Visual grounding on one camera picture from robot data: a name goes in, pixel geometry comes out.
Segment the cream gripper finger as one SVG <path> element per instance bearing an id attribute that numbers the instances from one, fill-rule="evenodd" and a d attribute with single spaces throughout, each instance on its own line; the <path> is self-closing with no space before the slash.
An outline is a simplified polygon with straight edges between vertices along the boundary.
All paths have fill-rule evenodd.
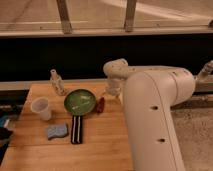
<path id="1" fill-rule="evenodd" d="M 102 96 L 107 97 L 109 95 L 108 89 L 104 89 Z"/>
<path id="2" fill-rule="evenodd" d="M 117 96 L 117 99 L 120 101 L 121 104 L 123 104 L 123 95 L 122 95 L 122 93 Z"/>

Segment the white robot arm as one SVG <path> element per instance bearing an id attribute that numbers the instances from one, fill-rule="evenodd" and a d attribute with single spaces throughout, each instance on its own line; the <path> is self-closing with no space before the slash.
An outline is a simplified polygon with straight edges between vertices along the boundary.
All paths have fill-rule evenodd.
<path id="1" fill-rule="evenodd" d="M 195 79 L 185 68 L 130 66 L 124 59 L 103 66 L 106 92 L 121 99 L 135 171 L 185 171 L 171 107 L 188 100 Z"/>

